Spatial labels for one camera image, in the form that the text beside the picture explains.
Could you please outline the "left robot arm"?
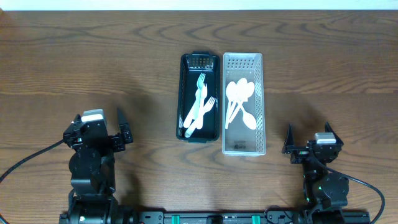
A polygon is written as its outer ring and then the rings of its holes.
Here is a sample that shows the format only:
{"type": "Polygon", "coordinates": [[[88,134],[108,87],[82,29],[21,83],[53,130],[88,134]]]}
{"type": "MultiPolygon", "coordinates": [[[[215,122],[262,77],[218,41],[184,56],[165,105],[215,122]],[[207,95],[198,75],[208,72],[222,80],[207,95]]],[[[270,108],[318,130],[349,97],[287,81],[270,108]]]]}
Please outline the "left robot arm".
{"type": "Polygon", "coordinates": [[[68,194],[68,211],[59,216],[60,223],[138,223],[131,208],[120,207],[116,191],[116,152],[133,142],[130,125],[118,110],[119,132],[109,135],[102,109],[84,111],[63,133],[63,142],[75,153],[68,167],[72,190],[68,194]]]}

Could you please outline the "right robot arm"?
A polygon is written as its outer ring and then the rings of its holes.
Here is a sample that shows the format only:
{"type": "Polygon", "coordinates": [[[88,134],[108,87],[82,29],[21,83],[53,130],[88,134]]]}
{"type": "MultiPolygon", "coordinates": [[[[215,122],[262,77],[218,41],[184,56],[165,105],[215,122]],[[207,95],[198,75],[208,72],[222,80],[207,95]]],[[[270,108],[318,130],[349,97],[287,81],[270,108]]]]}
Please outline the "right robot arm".
{"type": "Polygon", "coordinates": [[[344,145],[331,126],[326,123],[322,133],[314,134],[306,146],[296,146],[292,125],[289,125],[283,154],[290,155],[292,164],[303,167],[303,193],[307,205],[293,215],[294,223],[345,223],[341,209],[348,204],[349,180],[328,171],[344,145]]]}

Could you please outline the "black plastic basket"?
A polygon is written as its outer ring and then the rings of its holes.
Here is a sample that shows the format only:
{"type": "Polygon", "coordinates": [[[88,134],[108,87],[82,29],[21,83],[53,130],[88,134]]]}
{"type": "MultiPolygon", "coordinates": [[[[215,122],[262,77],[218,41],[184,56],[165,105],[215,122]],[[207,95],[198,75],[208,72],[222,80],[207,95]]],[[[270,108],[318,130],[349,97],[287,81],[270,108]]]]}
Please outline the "black plastic basket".
{"type": "Polygon", "coordinates": [[[177,103],[176,137],[179,140],[206,143],[215,141],[220,136],[220,58],[209,52],[192,52],[184,54],[180,59],[180,81],[177,103]],[[195,102],[197,80],[201,73],[205,74],[204,84],[208,87],[207,97],[216,98],[212,109],[204,114],[203,127],[194,130],[185,137],[186,129],[183,122],[195,102]]]}

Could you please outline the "white plastic spoon top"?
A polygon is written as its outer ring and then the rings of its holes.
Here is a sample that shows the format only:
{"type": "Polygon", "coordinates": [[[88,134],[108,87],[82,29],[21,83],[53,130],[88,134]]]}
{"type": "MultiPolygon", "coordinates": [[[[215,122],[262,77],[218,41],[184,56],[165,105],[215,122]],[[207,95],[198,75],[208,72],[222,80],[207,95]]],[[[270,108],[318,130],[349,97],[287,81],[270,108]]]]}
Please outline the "white plastic spoon top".
{"type": "Polygon", "coordinates": [[[226,123],[225,123],[225,129],[228,129],[229,126],[229,120],[232,116],[232,112],[234,110],[235,104],[236,104],[236,83],[235,82],[229,82],[228,86],[226,87],[226,97],[228,99],[228,107],[226,111],[226,123]]]}

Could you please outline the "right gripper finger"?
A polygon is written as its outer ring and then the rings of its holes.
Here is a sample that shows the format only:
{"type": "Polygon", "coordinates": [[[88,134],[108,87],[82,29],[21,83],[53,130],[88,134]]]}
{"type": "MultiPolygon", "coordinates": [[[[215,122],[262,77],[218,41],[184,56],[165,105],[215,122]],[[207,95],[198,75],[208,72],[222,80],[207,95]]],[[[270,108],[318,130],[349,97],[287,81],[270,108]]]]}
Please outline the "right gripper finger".
{"type": "Polygon", "coordinates": [[[325,123],[325,132],[333,134],[334,138],[336,139],[336,144],[339,144],[339,145],[343,145],[344,144],[344,142],[341,140],[341,138],[334,132],[334,130],[330,126],[329,122],[325,123]]]}
{"type": "Polygon", "coordinates": [[[283,149],[290,149],[291,147],[294,147],[294,137],[293,137],[292,125],[289,124],[283,149]]]}

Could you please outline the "white plastic spoon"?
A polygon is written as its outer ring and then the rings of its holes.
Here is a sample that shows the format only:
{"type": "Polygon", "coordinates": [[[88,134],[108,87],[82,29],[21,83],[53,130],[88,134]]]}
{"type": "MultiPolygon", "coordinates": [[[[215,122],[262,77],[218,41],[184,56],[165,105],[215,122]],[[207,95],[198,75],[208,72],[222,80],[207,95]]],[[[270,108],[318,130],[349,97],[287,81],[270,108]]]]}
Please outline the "white plastic spoon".
{"type": "Polygon", "coordinates": [[[235,107],[233,114],[229,120],[231,123],[234,118],[236,117],[237,113],[241,110],[240,109],[240,102],[246,102],[248,101],[248,98],[252,96],[254,93],[254,83],[253,82],[248,82],[246,84],[240,84],[238,86],[238,92],[236,95],[236,100],[237,100],[237,106],[235,107]]]}
{"type": "Polygon", "coordinates": [[[255,117],[248,113],[243,106],[243,101],[240,102],[240,109],[243,112],[243,122],[244,124],[251,130],[255,130],[257,128],[257,121],[255,117]]]}
{"type": "Polygon", "coordinates": [[[231,123],[239,111],[239,107],[248,98],[248,81],[241,78],[237,83],[230,82],[227,86],[226,96],[231,103],[227,109],[228,123],[231,123]]]}
{"type": "Polygon", "coordinates": [[[226,123],[225,123],[225,129],[228,129],[229,126],[229,120],[232,116],[232,112],[234,110],[235,104],[236,104],[236,83],[235,82],[229,82],[228,86],[226,87],[226,97],[228,99],[228,107],[226,111],[226,123]]]}
{"type": "Polygon", "coordinates": [[[193,112],[194,112],[194,110],[196,108],[196,102],[199,99],[199,97],[201,97],[201,93],[200,93],[200,90],[198,89],[195,92],[195,102],[194,102],[193,106],[191,107],[190,111],[188,112],[187,117],[185,118],[185,121],[183,122],[183,127],[184,128],[188,128],[190,126],[191,122],[192,122],[193,112]]]}

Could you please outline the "clear plastic basket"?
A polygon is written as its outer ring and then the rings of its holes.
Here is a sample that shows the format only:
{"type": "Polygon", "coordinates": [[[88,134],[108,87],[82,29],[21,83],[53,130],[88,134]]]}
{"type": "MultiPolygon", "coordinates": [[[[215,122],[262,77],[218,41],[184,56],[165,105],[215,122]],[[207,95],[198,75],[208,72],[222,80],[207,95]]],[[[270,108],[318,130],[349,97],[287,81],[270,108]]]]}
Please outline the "clear plastic basket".
{"type": "Polygon", "coordinates": [[[266,119],[264,98],[263,58],[260,53],[226,52],[223,55],[223,120],[222,151],[229,156],[263,156],[266,153],[266,119]],[[243,122],[240,110],[225,129],[228,99],[226,87],[229,82],[237,83],[241,78],[254,83],[254,93],[243,103],[244,109],[251,113],[257,128],[249,129],[243,122]]]}

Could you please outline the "white plastic fork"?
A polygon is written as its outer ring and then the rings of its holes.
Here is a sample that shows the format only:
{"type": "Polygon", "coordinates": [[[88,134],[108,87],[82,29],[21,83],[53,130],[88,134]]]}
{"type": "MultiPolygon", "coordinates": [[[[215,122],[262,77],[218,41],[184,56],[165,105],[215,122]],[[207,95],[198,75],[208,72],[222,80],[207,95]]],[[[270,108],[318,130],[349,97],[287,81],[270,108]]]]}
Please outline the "white plastic fork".
{"type": "Polygon", "coordinates": [[[205,81],[205,73],[201,73],[197,80],[197,92],[195,93],[196,100],[194,102],[194,110],[193,110],[193,119],[197,119],[198,110],[200,107],[200,99],[201,99],[201,89],[203,88],[205,81]]]}
{"type": "Polygon", "coordinates": [[[217,99],[215,97],[211,96],[208,99],[208,101],[202,107],[200,107],[199,112],[198,112],[198,118],[196,120],[194,120],[194,122],[185,131],[184,136],[186,138],[189,138],[193,134],[194,130],[198,129],[198,126],[200,124],[203,124],[204,114],[209,112],[213,108],[216,101],[217,101],[217,99]]]}
{"type": "Polygon", "coordinates": [[[207,97],[207,94],[208,94],[208,87],[207,84],[204,83],[203,88],[201,89],[200,107],[198,111],[198,117],[196,119],[197,129],[201,129],[203,127],[203,112],[204,112],[205,98],[207,97]]]}

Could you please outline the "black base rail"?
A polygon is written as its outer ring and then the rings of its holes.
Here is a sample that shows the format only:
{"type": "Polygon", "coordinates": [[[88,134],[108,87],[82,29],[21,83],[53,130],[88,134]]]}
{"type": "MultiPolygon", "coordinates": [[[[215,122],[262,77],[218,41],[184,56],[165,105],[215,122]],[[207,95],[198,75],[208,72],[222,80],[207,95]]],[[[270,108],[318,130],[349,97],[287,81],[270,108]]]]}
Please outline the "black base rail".
{"type": "Polygon", "coordinates": [[[138,224],[306,224],[306,223],[370,223],[368,212],[314,212],[309,215],[281,208],[267,209],[264,212],[228,213],[172,213],[141,212],[135,221],[138,224]]]}

